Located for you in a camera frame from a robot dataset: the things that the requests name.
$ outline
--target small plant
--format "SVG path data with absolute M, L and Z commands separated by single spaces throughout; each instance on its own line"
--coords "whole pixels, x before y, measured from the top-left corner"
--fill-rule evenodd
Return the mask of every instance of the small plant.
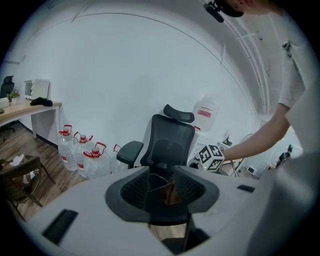
M 19 93 L 17 90 L 13 90 L 11 93 L 10 93 L 10 98 L 11 99 L 16 99 L 16 98 L 19 98 Z

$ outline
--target wooden floor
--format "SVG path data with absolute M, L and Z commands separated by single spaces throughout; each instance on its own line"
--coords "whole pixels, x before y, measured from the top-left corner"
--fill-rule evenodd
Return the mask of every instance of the wooden floor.
M 15 133 L 5 131 L 0 133 L 0 159 L 11 160 L 15 156 L 31 155 L 39 156 L 50 176 L 55 181 L 54 185 L 47 176 L 41 180 L 34 197 L 43 205 L 47 205 L 60 194 L 72 186 L 85 181 L 77 171 L 68 171 L 64 168 L 59 158 L 58 150 L 40 139 L 34 139 L 33 135 L 20 124 L 14 124 Z M 18 210 L 26 221 L 41 209 L 30 200 L 18 205 Z M 185 235 L 186 225 L 176 226 L 150 226 L 151 232 L 161 241 L 166 238 L 182 238 Z

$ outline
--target ceiling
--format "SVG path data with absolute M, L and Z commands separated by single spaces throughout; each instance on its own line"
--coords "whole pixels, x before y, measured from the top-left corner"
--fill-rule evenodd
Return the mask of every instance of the ceiling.
M 277 107 L 282 83 L 281 45 L 287 38 L 282 17 L 271 13 L 224 18 L 231 29 L 237 30 L 235 36 L 239 37 L 239 43 L 252 59 L 251 68 L 262 99 L 258 112 L 272 114 Z
M 53 5 L 63 2 L 52 0 Z M 233 18 L 221 14 L 221 25 L 203 9 L 209 0 L 135 0 L 170 10 L 199 23 L 215 39 L 226 44 L 227 54 L 245 77 L 259 114 L 272 114 L 277 106 L 282 81 L 281 44 L 286 39 L 282 18 L 275 14 Z

